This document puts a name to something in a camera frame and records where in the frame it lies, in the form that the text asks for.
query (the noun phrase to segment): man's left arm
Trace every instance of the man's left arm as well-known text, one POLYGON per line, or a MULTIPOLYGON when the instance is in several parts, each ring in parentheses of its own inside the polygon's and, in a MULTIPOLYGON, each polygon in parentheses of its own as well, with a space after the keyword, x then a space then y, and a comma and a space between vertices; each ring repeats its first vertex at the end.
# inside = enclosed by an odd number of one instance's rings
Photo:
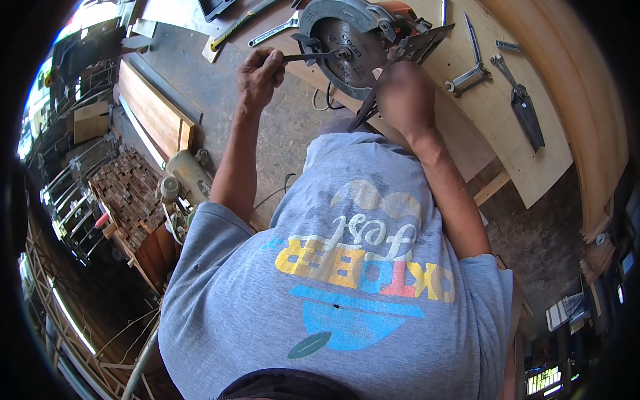
POLYGON ((262 110, 284 80, 283 54, 270 47, 253 52, 238 67, 238 105, 209 201, 224 205, 249 224, 256 190, 255 150, 262 110))

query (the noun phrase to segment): man's right arm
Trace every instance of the man's right arm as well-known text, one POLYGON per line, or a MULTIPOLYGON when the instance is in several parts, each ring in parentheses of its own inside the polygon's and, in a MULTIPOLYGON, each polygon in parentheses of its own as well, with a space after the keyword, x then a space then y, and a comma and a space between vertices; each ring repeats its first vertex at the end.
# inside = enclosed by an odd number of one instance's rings
POLYGON ((380 76, 376 100, 385 121, 420 160, 444 232, 459 259, 491 253, 484 225, 435 124, 435 86, 422 67, 401 61, 380 76))

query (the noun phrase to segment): man's left hand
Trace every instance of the man's left hand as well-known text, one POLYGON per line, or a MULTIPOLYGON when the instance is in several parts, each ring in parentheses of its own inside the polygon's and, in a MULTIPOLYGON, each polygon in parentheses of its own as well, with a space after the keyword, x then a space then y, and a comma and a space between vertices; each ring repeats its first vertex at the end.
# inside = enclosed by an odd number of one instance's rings
POLYGON ((265 47, 254 51, 238 67, 238 104, 247 111, 261 113, 284 80, 282 51, 265 47))

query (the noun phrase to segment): curved wooden edge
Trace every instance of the curved wooden edge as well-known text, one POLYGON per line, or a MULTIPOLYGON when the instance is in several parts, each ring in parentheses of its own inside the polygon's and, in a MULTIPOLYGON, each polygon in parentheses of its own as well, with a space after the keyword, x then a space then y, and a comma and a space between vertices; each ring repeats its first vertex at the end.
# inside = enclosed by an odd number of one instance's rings
POLYGON ((575 12, 558 0, 479 0, 527 53, 562 121, 578 171, 583 232, 592 232, 628 161, 611 72, 575 12))

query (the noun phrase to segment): dirt floor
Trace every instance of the dirt floor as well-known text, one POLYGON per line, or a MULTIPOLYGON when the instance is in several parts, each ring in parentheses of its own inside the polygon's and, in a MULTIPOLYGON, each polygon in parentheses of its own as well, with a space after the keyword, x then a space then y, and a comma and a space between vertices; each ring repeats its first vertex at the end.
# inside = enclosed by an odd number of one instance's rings
MULTIPOLYGON (((158 24, 151 50, 143 57, 203 111, 194 148, 206 148, 217 165, 236 107, 236 67, 249 53, 228 45, 217 62, 210 64, 201 55, 207 38, 184 28, 158 24)), ((317 136, 318 127, 332 117, 330 111, 313 109, 313 94, 313 87, 287 73, 264 110, 257 150, 256 204, 282 188, 288 173, 298 176, 302 173, 308 144, 317 136)), ((318 104, 323 106, 324 100, 319 99, 318 104)), ((116 109, 115 116, 124 141, 143 149, 136 133, 125 126, 122 112, 116 109)), ((486 182, 495 176, 496 161, 480 174, 486 182)), ((280 192, 257 209, 252 221, 257 228, 268 227, 282 195, 280 192)), ((514 271, 533 309, 534 316, 520 324, 524 336, 546 335, 545 310, 561 297, 580 291, 578 263, 582 241, 578 231, 582 221, 575 167, 569 168, 528 210, 511 182, 480 210, 489 221, 486 228, 494 254, 500 255, 514 271)))

